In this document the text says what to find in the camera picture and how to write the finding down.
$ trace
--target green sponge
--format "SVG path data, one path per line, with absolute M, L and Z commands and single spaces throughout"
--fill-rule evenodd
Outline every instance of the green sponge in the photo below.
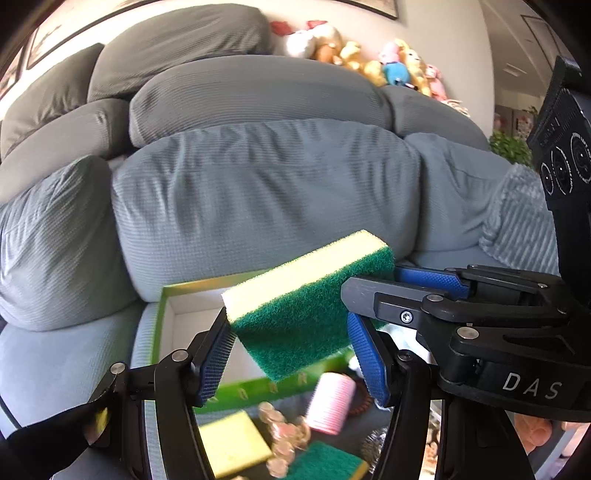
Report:
M 362 230 L 222 294 L 228 321 L 277 382 L 350 344 L 340 288 L 354 275 L 391 275 L 387 244 Z
M 361 458 L 314 442 L 290 465 L 285 480 L 361 480 L 368 468 Z

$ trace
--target yellow sponge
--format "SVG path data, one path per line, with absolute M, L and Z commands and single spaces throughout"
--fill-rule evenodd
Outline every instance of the yellow sponge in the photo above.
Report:
M 266 375 L 279 381 L 348 346 L 342 284 L 392 275 L 386 243 L 361 230 L 222 294 L 228 321 Z
M 271 449 L 245 411 L 199 428 L 203 447 L 216 478 L 264 462 Z

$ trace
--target picture frame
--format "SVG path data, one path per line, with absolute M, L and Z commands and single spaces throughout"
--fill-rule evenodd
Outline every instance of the picture frame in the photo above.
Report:
M 398 20 L 396 0 L 336 0 L 344 4 L 369 10 L 390 20 Z

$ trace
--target yellow sponge layer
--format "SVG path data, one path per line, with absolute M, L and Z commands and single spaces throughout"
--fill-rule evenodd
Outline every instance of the yellow sponge layer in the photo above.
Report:
M 272 455 L 255 424 L 243 410 L 200 427 L 199 433 L 216 478 L 257 465 Z
M 349 265 L 384 247 L 387 248 L 388 245 L 378 237 L 361 230 L 246 280 L 222 294 L 228 321 L 234 323 L 265 303 L 319 281 L 344 265 Z

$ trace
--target pink hair roller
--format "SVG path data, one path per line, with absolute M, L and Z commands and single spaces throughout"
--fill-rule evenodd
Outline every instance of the pink hair roller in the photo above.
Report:
M 338 435 L 347 418 L 355 388 L 355 380 L 347 375 L 322 374 L 308 406 L 308 426 L 318 432 Z

